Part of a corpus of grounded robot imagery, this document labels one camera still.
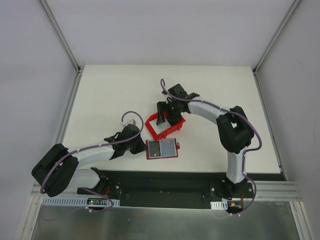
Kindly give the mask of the red plastic bin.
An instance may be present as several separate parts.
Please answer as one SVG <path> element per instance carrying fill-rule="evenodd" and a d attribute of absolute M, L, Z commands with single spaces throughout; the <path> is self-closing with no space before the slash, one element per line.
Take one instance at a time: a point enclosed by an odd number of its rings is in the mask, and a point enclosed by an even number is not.
<path fill-rule="evenodd" d="M 168 135 L 179 131 L 182 127 L 184 122 L 186 121 L 183 116 L 181 116 L 181 120 L 178 121 L 174 125 L 170 125 L 170 123 L 167 121 L 167 113 L 164 112 L 164 119 L 165 122 L 161 123 L 160 125 L 157 125 L 157 119 L 158 119 L 158 113 L 152 114 L 144 123 L 146 129 L 149 131 L 151 136 L 155 141 L 159 141 L 161 139 L 166 139 Z"/>

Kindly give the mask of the red leather card holder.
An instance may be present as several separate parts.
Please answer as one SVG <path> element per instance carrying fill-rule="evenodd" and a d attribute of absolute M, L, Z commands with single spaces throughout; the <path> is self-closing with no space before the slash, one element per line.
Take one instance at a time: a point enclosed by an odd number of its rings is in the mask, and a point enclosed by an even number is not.
<path fill-rule="evenodd" d="M 158 159 L 168 159 L 168 158 L 177 158 L 179 156 L 178 150 L 180 149 L 180 143 L 177 142 L 175 138 L 164 138 L 157 142 L 159 142 L 160 146 L 160 157 L 159 158 L 149 158 L 148 153 L 148 141 L 155 141 L 155 140 L 147 140 L 145 142 L 147 149 L 146 149 L 146 159 L 147 160 L 158 160 Z"/>

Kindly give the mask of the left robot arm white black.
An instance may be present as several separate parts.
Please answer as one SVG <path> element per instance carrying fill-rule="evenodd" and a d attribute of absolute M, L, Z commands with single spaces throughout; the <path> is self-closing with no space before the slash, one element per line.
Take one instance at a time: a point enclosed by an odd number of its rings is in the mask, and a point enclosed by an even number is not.
<path fill-rule="evenodd" d="M 140 129 L 132 123 L 103 143 L 70 152 L 61 143 L 55 144 L 35 165 L 31 175 L 41 186 L 41 192 L 56 197 L 67 189 L 78 194 L 106 195 L 107 177 L 93 164 L 132 155 L 146 150 Z"/>

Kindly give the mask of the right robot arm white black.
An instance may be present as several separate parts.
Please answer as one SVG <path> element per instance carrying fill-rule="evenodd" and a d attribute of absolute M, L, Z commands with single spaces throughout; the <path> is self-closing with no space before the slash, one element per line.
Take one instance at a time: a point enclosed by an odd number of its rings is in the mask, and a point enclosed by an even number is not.
<path fill-rule="evenodd" d="M 222 109 L 197 93 L 188 94 L 179 83 L 162 94 L 168 97 L 156 103 L 158 126 L 165 122 L 171 126 L 177 124 L 182 120 L 181 113 L 200 116 L 217 126 L 220 143 L 227 151 L 227 171 L 224 182 L 215 187 L 215 194 L 227 200 L 241 194 L 248 181 L 244 154 L 254 137 L 243 109 L 240 106 Z"/>

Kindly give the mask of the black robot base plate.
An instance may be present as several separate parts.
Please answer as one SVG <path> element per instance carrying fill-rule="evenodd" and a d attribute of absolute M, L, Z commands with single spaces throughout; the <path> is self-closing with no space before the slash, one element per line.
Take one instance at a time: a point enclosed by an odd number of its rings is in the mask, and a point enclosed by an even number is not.
<path fill-rule="evenodd" d="M 233 184 L 224 173 L 99 170 L 98 186 L 78 188 L 77 194 L 98 193 L 118 200 L 122 207 L 209 209 L 228 203 L 227 211 L 239 213 L 256 197 L 248 179 Z"/>

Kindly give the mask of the aluminium side rail left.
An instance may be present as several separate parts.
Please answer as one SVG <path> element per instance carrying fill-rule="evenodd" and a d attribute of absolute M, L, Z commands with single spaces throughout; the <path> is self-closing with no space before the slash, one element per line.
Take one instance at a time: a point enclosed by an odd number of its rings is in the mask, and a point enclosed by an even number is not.
<path fill-rule="evenodd" d="M 57 133 L 53 142 L 54 144 L 62 143 L 64 140 L 84 68 L 85 68 L 84 66 L 81 66 L 79 71 L 75 75 L 75 79 L 68 93 L 67 101 L 63 109 L 62 117 L 61 117 L 58 129 L 57 129 Z"/>

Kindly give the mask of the aluminium side rail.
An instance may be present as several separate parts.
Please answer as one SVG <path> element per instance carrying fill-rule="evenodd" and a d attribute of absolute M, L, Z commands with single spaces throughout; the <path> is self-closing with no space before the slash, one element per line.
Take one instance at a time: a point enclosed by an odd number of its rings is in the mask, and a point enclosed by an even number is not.
<path fill-rule="evenodd" d="M 62 143 L 64 140 L 84 68 L 85 68 L 84 66 L 81 66 L 79 71 L 75 75 L 75 79 L 68 93 L 67 101 L 63 109 L 62 117 L 61 117 L 58 129 L 57 129 L 57 133 L 53 142 L 54 144 Z"/>
<path fill-rule="evenodd" d="M 270 135 L 270 138 L 271 138 L 271 142 L 272 142 L 273 150 L 274 150 L 274 153 L 275 153 L 275 156 L 276 156 L 276 159 L 277 159 L 279 170 L 280 170 L 280 173 L 283 175 L 284 180 L 287 181 L 288 178 L 287 178 L 287 175 L 286 175 L 286 172 L 284 170 L 284 166 L 283 166 L 280 154 L 279 154 L 279 148 L 278 148 L 276 140 L 275 140 L 275 136 L 274 136 L 274 132 L 273 132 L 273 129 L 272 129 L 272 126 L 271 126 L 271 122 L 270 122 L 270 118 L 269 118 L 269 114 L 268 114 L 268 109 L 267 109 L 267 105 L 266 105 L 266 102 L 265 102 L 265 99 L 264 99 L 264 96 L 263 96 L 263 92 L 261 90 L 257 74 L 254 71 L 252 71 L 252 74 L 253 74 L 255 85 L 256 85 L 256 88 L 257 88 L 257 92 L 259 94 L 259 98 L 260 98 L 260 101 L 261 101 L 261 106 L 262 106 L 262 109 L 263 109 L 264 117 L 265 117 L 265 120 L 266 120 L 268 132 L 269 132 L 269 135 Z"/>

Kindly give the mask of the aluminium side rail right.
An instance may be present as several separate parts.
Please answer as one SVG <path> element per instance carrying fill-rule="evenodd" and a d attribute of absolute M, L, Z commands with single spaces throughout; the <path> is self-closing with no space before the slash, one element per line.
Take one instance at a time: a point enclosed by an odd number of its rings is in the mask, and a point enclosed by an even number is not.
<path fill-rule="evenodd" d="M 274 136 L 274 132 L 273 132 L 273 129 L 272 129 L 272 126 L 271 126 L 271 122 L 270 122 L 270 118 L 269 118 L 269 114 L 268 114 L 268 109 L 267 109 L 267 105 L 266 105 L 266 102 L 265 102 L 265 99 L 264 99 L 264 96 L 263 96 L 263 92 L 261 90 L 257 74 L 254 71 L 252 71 L 252 74 L 253 74 L 255 85 L 256 85 L 256 88 L 257 88 L 257 92 L 259 94 L 259 98 L 260 98 L 260 101 L 261 101 L 261 106 L 262 106 L 262 109 L 263 109 L 264 117 L 265 117 L 265 120 L 266 120 L 268 132 L 269 132 L 269 135 L 270 135 L 270 138 L 271 138 L 271 142 L 272 142 L 273 150 L 274 150 L 274 153 L 275 153 L 275 156 L 276 156 L 276 159 L 277 159 L 279 170 L 280 170 L 280 173 L 283 175 L 284 180 L 287 181 L 288 178 L 287 178 L 287 175 L 286 175 L 286 172 L 284 170 L 284 166 L 283 166 L 280 154 L 279 154 L 279 148 L 278 148 L 276 140 L 275 140 L 275 136 Z"/>

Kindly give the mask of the aluminium frame post left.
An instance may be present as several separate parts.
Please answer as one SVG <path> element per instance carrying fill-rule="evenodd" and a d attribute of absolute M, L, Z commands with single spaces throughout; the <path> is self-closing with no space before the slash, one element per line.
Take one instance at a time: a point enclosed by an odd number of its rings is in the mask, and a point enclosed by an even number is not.
<path fill-rule="evenodd" d="M 72 64 L 74 70 L 76 71 L 76 73 L 81 73 L 82 71 L 82 67 L 79 65 L 78 61 L 76 60 L 75 55 L 72 52 L 72 49 L 70 47 L 70 45 L 67 42 L 67 39 L 65 38 L 65 35 L 62 32 L 62 29 L 59 26 L 59 23 L 56 19 L 56 17 L 54 16 L 54 13 L 48 3 L 47 0 L 39 0 L 38 1 L 45 16 L 47 17 L 47 20 L 50 24 L 50 26 L 53 29 L 53 32 L 55 34 L 55 36 L 57 37 L 63 51 L 65 52 L 68 60 L 70 61 L 70 63 Z"/>

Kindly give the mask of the aluminium frame post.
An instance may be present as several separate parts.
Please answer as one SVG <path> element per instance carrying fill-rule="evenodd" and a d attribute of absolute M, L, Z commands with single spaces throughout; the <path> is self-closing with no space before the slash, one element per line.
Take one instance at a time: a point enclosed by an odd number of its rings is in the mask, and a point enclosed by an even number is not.
<path fill-rule="evenodd" d="M 50 24 L 50 26 L 53 29 L 53 32 L 55 34 L 55 36 L 57 37 L 63 51 L 65 52 L 68 60 L 70 61 L 70 63 L 72 64 L 74 70 L 76 71 L 76 73 L 81 73 L 82 71 L 82 67 L 79 65 L 78 61 L 76 60 L 75 55 L 72 52 L 72 49 L 70 47 L 70 45 L 67 42 L 67 39 L 65 38 L 65 35 L 62 32 L 62 29 L 59 26 L 59 23 L 56 19 L 56 17 L 54 16 L 54 13 L 48 3 L 47 0 L 39 0 L 38 1 L 45 16 L 47 17 L 47 20 Z"/>
<path fill-rule="evenodd" d="M 282 33 L 286 29 L 287 25 L 289 24 L 290 20 L 292 19 L 293 15 L 301 5 L 303 0 L 293 0 L 286 11 L 284 17 L 280 21 L 278 27 L 276 28 L 275 32 L 273 33 L 271 39 L 269 40 L 266 48 L 264 49 L 261 57 L 259 58 L 257 64 L 252 68 L 253 75 L 256 76 L 257 73 L 262 68 L 263 64 L 267 60 L 268 56 L 270 55 L 271 51 L 275 47 L 277 41 L 281 37 Z"/>

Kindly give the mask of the aluminium frame post right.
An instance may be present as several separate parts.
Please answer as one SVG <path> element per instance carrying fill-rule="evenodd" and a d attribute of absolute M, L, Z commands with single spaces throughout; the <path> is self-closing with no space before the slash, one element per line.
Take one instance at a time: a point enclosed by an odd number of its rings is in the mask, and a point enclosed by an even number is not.
<path fill-rule="evenodd" d="M 287 25 L 289 24 L 290 20 L 292 19 L 293 15 L 301 5 L 303 0 L 293 0 L 286 11 L 284 17 L 280 21 L 278 27 L 276 28 L 275 32 L 273 33 L 271 39 L 269 40 L 266 48 L 264 49 L 261 57 L 259 58 L 257 64 L 252 68 L 253 75 L 256 76 L 257 73 L 262 68 L 263 64 L 267 60 L 268 56 L 270 55 L 271 51 L 275 47 L 277 41 L 281 37 L 282 33 L 286 29 Z"/>

